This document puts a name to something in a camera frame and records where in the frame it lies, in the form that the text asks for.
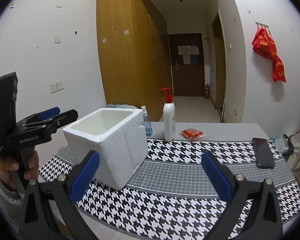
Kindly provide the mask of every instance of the silver bolt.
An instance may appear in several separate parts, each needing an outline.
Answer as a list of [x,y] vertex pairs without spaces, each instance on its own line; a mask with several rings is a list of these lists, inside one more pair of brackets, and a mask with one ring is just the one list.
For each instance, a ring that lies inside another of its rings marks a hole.
[[64,175],[64,174],[61,174],[61,175],[58,176],[59,181],[65,181],[66,179],[67,179],[67,176]]
[[272,184],[272,180],[271,179],[266,179],[266,184],[271,185]]
[[36,181],[35,179],[31,179],[31,180],[29,181],[29,184],[30,184],[31,186],[35,185],[36,183],[37,183],[37,181]]
[[235,176],[235,179],[236,179],[237,181],[243,181],[243,180],[244,180],[244,176],[243,176],[242,174],[237,174],[237,175]]

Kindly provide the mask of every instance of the styrofoam box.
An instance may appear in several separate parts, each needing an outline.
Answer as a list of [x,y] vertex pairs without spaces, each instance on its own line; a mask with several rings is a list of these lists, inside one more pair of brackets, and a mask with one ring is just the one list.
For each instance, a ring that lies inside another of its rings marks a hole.
[[94,176],[114,188],[123,188],[148,155],[141,109],[101,108],[63,129],[77,160],[90,150],[100,154]]

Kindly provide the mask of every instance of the wooden cabinet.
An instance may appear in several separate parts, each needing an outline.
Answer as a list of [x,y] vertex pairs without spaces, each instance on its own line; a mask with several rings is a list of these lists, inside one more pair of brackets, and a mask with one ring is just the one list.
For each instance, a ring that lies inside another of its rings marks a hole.
[[158,121],[165,95],[158,90],[172,86],[162,15],[150,0],[97,0],[97,39],[107,104],[145,105]]

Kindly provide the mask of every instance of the floor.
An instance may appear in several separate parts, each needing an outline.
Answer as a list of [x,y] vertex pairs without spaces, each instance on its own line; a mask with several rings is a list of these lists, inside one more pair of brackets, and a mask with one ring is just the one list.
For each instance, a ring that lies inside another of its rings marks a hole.
[[204,97],[174,97],[176,122],[220,122],[218,111]]

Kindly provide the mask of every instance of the hand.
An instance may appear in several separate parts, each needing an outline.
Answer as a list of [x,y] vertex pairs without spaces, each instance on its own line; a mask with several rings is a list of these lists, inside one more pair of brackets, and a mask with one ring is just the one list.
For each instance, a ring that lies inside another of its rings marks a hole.
[[[38,179],[39,177],[39,157],[37,151],[34,151],[33,156],[30,158],[29,170],[24,174],[25,179]],[[17,171],[19,169],[19,163],[17,163],[11,157],[0,158],[0,180],[2,184],[10,191],[16,191],[17,187],[13,182],[9,171]]]

